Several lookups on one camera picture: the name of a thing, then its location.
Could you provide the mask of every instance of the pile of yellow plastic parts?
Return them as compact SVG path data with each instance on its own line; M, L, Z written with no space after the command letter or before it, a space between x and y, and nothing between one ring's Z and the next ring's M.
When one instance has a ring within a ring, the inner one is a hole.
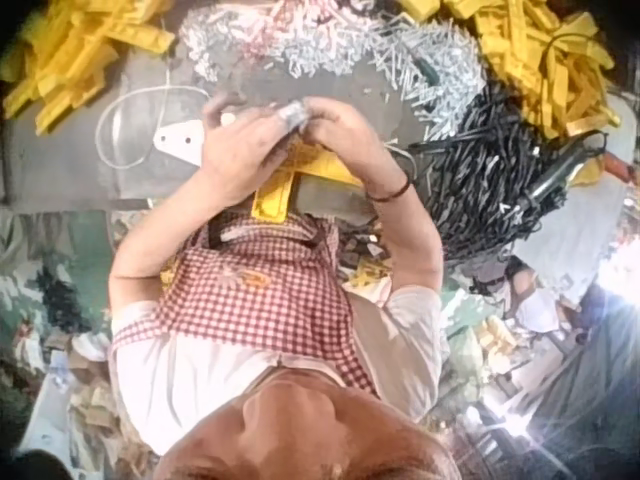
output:
M438 12L440 0L400 0L422 22ZM497 75L522 94L522 111L548 138L618 126L608 108L611 56L596 41L589 13L560 20L546 0L442 0L456 18L475 25L482 52Z
M63 114L105 87L104 69L118 59L113 40L164 53L174 35L146 24L173 0L50 0L33 13L0 62L0 80L19 82L3 101L5 118L42 98L41 135Z

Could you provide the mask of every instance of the pile of metal pins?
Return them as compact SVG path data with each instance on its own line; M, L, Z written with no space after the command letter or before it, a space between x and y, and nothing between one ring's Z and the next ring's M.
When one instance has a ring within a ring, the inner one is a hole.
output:
M406 14L356 16L333 0L282 0L270 11L194 9L180 35L196 72L211 82L220 73L215 62L220 49L239 48L247 59L265 61L264 68L283 64L295 78L313 77L321 69L349 75L358 62L369 62L425 123L425 139L454 134L485 85L476 40L452 22L416 25ZM407 48L429 62L438 85L418 71Z
M522 119L515 98L497 80L473 101L456 136L410 150L418 164L418 195L442 236L449 265L495 255L526 238L566 198L559 187L536 207L511 212L559 152Z

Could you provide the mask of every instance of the white cable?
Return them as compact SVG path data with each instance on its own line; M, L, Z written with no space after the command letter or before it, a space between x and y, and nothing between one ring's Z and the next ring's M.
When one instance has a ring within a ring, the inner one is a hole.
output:
M193 87L191 85L158 85L156 87L146 87L146 88L140 88L138 90L133 90L129 93L126 93L125 95L122 95L121 97L117 98L116 100L114 100L111 104L109 104L109 106L107 108L105 108L104 112L102 112L102 115L100 116L100 119L98 120L98 124L96 125L96 131L95 131L95 144L96 144L96 150L98 151L98 157L100 158L100 161L102 163L104 163L105 165L108 165L109 167L115 169L115 170L127 170L129 168L133 168L136 167L138 165L140 165L142 162L144 162L148 155L149 152L151 151L151 147L153 146L153 144L151 144L149 146L149 149L147 150L147 152L140 157L139 159L137 159L136 161L134 161L133 163L130 163L128 165L116 165L113 162L111 162L111 160L109 160L107 158L107 156L104 153L104 150L102 149L102 146L100 145L100 132L102 130L102 127L104 125L105 120L107 119L107 117L109 116L109 114L113 111L114 108L116 108L118 105L120 105L122 102L124 102L125 100L135 96L135 95L141 95L143 93L151 93L151 92L162 92L165 91L167 92L167 94L165 95L164 98L164 102L162 105L162 110L160 111L160 115L158 116L158 122L156 124L156 130L158 130L158 128L160 128L161 122L162 122L162 117L164 116L164 110L166 107L166 97L168 95L168 91L169 90L185 90L185 91L190 91L190 92L197 92L197 93L201 93L202 95L204 95L205 97L209 98L209 94L198 87Z
M165 26L165 23L164 23L164 17L163 16L160 17L160 26L162 27L163 30L166 30L166 26ZM116 165L115 163L113 163L109 159L107 159L107 156L104 154L104 150L102 150L102 146L100 145L100 130L102 129L102 124L104 123L104 121L107 119L107 117L111 113L111 110L116 108L118 105L120 105L126 99L131 98L131 97L133 97L135 95L140 95L141 93L164 91L164 96L162 97L162 106L160 107L160 114L158 115L158 121L156 122L156 128L155 128L155 130L153 132L153 135L155 136L156 132L162 126L162 120L164 119L164 114L165 114L166 109L167 109L167 98L169 96L169 90L190 90L190 91L202 93L205 97L209 98L209 94L206 91L202 90L201 88L192 87L192 86L188 86L188 85L171 85L171 71L169 70L169 65L167 65L167 68L165 70L165 84L164 85L160 85L160 86L157 86L157 87L148 87L148 88L140 88L138 90L133 90L133 91L131 91L131 92L125 94L125 95L122 95L122 96L116 98L111 104L109 104L109 106L107 106L107 108L105 108L104 112L102 112L102 115L98 119L98 124L96 125L96 131L95 131L95 135L94 135L94 143L96 145L96 150L98 152L98 158L100 158L100 161L102 163L104 163L105 165L107 165L107 166L109 166L109 167L111 167L111 168L113 168L115 170L128 170L130 168L137 167L138 165L142 164L143 162L145 162L147 160L147 158L149 157L149 154L151 153L151 149L153 148L153 137L152 137L151 143L149 144L149 148L147 148L147 151L139 159L137 159L136 161L134 161L132 163L129 163L128 165Z
M407 152L406 150L402 150L399 147L394 147L392 145L392 142L386 142L384 144L385 147L387 147L387 150L391 150L393 152L396 152L399 155L402 155L404 158L408 159L411 162L411 166L413 167L413 179L412 181L416 181L416 177L418 176L418 164L416 163L416 159L413 158L413 155L411 155L409 152Z

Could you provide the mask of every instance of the woman's left hand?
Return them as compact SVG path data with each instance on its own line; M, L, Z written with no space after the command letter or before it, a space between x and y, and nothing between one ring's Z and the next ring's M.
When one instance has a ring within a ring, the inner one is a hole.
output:
M221 94L204 108L202 167L207 195L216 206L230 207L255 192L287 158L286 122L272 108L249 108L220 125L222 111L241 103Z

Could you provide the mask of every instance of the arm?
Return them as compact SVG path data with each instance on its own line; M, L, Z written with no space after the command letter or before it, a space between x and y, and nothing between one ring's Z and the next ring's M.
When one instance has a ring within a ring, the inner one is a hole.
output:
M287 133L271 109L249 109L220 127L221 111L236 103L215 97L205 107L202 167L154 209L122 242L109 274L111 310L162 294L160 271L194 231L253 193L286 158L274 150Z
M219 195L203 201L209 197L207 190L207 178L198 171L127 235L109 274L114 313L134 302L160 298L162 268L189 235L224 208Z
M399 191L407 177L376 132L351 106L326 98L305 100L312 116L307 136L333 150L374 198ZM374 202L393 259L393 290L420 285L439 292L443 254L440 235L413 186L389 202Z

